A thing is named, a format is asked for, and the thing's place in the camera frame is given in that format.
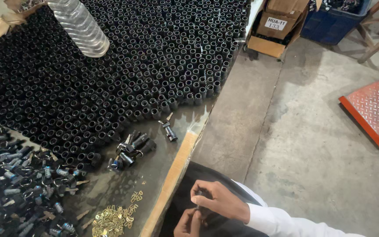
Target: cardboard box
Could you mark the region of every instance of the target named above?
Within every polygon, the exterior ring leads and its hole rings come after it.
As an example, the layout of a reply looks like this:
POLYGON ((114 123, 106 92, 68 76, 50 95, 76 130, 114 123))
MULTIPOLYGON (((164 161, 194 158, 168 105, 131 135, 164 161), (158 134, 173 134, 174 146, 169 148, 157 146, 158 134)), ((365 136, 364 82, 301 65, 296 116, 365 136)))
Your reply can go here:
POLYGON ((269 0, 257 33, 284 39, 299 22, 309 0, 269 0))
POLYGON ((269 0, 266 12, 298 19, 309 0, 269 0))
POLYGON ((305 10, 299 17, 298 22, 294 25, 294 28, 293 28, 292 39, 290 40, 287 46, 284 46, 282 44, 275 43, 272 41, 268 41, 265 39, 261 39, 255 36, 251 36, 248 41, 248 48, 258 51, 263 54, 270 55, 275 58, 280 57, 282 53, 285 51, 285 49, 288 46, 290 46, 295 40, 297 40, 299 36, 301 35, 301 30, 302 30, 302 27, 304 26, 307 14, 308 14, 308 10, 305 10))
POLYGON ((284 39, 296 22, 297 19, 263 12, 256 32, 260 35, 284 39))

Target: pile of brass key blanks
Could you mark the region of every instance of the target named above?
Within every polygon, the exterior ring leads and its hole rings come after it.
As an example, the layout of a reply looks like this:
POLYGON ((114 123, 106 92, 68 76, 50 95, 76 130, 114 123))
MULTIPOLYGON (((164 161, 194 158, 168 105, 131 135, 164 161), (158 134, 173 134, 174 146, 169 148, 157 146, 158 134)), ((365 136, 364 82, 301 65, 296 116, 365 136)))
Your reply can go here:
POLYGON ((97 213, 93 221, 93 236, 117 237, 124 234, 124 228, 131 229, 134 222, 133 214, 138 208, 135 201, 143 199, 143 191, 134 192, 131 196, 131 205, 128 208, 118 207, 115 205, 108 206, 103 212, 97 213))

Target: black pants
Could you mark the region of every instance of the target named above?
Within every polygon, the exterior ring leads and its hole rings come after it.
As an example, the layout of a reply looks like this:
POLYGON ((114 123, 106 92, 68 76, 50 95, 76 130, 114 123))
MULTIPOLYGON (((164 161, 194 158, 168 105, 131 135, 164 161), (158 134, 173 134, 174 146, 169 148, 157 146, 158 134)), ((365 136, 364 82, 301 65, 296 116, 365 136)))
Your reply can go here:
MULTIPOLYGON (((165 221, 163 222, 159 236, 173 236, 173 230, 178 224, 184 210, 196 206, 191 202, 190 191, 197 179, 210 182, 219 181, 243 202, 260 205, 260 203, 228 177, 200 164, 190 162, 187 172, 172 199, 171 206, 166 212, 165 221)), ((267 236, 262 232, 245 226, 241 221, 229 219, 217 213, 209 214, 206 218, 206 222, 208 225, 201 227, 200 237, 267 236)))

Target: white shirt sleeve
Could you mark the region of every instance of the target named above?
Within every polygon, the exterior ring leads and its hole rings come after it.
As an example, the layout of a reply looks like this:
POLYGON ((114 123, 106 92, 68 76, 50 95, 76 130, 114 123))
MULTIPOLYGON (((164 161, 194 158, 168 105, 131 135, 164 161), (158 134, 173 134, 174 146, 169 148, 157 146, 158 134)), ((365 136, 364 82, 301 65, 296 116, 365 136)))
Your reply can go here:
POLYGON ((364 237, 345 234, 325 223, 316 224, 304 218, 292 218, 287 212, 275 207, 261 207, 248 203, 250 221, 247 226, 269 237, 364 237))

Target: plastic water bottle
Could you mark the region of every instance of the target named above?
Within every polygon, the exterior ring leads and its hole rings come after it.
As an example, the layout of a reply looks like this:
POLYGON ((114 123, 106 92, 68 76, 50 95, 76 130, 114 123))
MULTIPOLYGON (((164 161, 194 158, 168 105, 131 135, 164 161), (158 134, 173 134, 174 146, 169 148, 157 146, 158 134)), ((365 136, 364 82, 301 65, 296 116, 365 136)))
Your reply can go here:
POLYGON ((79 0, 47 0, 56 19, 88 57, 98 58, 109 49, 109 41, 102 29, 79 0))

